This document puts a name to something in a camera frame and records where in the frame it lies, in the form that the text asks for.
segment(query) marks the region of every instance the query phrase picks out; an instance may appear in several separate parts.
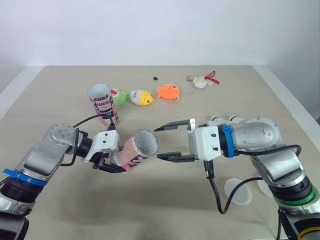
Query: paper cup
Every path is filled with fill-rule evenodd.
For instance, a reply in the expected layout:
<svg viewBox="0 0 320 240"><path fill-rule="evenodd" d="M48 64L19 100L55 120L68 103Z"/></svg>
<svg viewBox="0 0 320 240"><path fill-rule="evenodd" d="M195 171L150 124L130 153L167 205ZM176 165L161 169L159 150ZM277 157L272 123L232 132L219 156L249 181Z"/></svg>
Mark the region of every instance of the paper cup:
<svg viewBox="0 0 320 240"><path fill-rule="evenodd" d="M104 83L96 83L90 86L86 94L97 114L102 114L100 121L106 127L109 127L111 120L115 125L119 123L119 116L116 110L116 105L112 98L110 87Z"/></svg>
<svg viewBox="0 0 320 240"><path fill-rule="evenodd" d="M238 178L230 178L224 185L224 193L227 197L230 196L233 189L241 183L242 180ZM242 185L233 195L231 200L237 205L248 205L252 201L252 192L247 184Z"/></svg>
<svg viewBox="0 0 320 240"><path fill-rule="evenodd" d="M144 160L155 155L158 151L156 137L148 130L137 131L122 146L120 151L114 153L111 162L129 171Z"/></svg>

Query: white wall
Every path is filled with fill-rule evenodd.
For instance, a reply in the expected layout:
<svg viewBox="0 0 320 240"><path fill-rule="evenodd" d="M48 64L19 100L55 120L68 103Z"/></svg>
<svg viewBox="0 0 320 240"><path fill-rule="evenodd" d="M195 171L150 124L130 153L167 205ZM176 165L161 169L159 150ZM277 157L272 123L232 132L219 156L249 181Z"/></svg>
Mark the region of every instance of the white wall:
<svg viewBox="0 0 320 240"><path fill-rule="evenodd" d="M2 46L29 66L268 65L320 116L319 0L10 0Z"/></svg>
<svg viewBox="0 0 320 240"><path fill-rule="evenodd" d="M25 66L0 51L0 93L18 76Z"/></svg>

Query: orange toy fish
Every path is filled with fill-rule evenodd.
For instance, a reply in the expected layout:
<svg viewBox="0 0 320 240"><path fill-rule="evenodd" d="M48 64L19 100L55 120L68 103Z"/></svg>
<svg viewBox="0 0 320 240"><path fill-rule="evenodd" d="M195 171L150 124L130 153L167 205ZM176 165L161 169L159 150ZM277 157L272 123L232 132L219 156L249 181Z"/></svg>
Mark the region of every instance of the orange toy fish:
<svg viewBox="0 0 320 240"><path fill-rule="evenodd" d="M176 99L174 103L178 102L179 100L180 89L175 84L169 83L157 87L156 92L158 93L158 98Z"/></svg>

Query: green toy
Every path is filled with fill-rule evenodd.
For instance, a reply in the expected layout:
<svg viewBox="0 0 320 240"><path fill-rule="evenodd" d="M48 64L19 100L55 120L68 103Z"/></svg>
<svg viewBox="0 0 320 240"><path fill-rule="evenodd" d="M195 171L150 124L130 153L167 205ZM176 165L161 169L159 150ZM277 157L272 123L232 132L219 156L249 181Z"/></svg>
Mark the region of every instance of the green toy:
<svg viewBox="0 0 320 240"><path fill-rule="evenodd" d="M113 98L113 102L116 106L122 105L125 103L129 93L126 91L122 91L119 88L111 88L111 94Z"/></svg>

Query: yellow toy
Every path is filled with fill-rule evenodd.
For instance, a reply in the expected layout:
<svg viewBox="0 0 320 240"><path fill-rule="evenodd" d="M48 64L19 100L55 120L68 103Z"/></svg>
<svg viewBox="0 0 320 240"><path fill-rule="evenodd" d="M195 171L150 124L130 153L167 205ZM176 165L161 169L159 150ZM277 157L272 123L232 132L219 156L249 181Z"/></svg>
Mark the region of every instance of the yellow toy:
<svg viewBox="0 0 320 240"><path fill-rule="evenodd" d="M130 100L140 106L148 106L154 102L150 92L136 89L130 93Z"/></svg>
<svg viewBox="0 0 320 240"><path fill-rule="evenodd" d="M175 84L169 83L157 87L156 92L158 93L158 98L176 99L174 103L178 102L179 100L180 89Z"/></svg>

